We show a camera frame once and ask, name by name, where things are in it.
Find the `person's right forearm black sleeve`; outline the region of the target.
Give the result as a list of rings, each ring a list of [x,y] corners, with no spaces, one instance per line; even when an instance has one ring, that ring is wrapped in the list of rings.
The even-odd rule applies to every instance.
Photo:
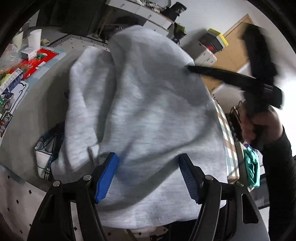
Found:
[[[269,238],[295,240],[295,158],[285,132],[265,145],[262,154],[269,192]]]

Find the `person's right hand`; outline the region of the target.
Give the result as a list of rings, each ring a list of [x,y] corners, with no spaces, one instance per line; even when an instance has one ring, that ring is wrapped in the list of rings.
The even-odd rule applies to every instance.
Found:
[[[261,136],[264,145],[277,141],[283,134],[283,126],[278,114],[272,107],[250,118],[247,116],[245,106],[241,105],[239,115],[242,126],[242,137],[248,144],[251,144],[257,137],[255,133],[256,126],[264,127],[264,132]]]

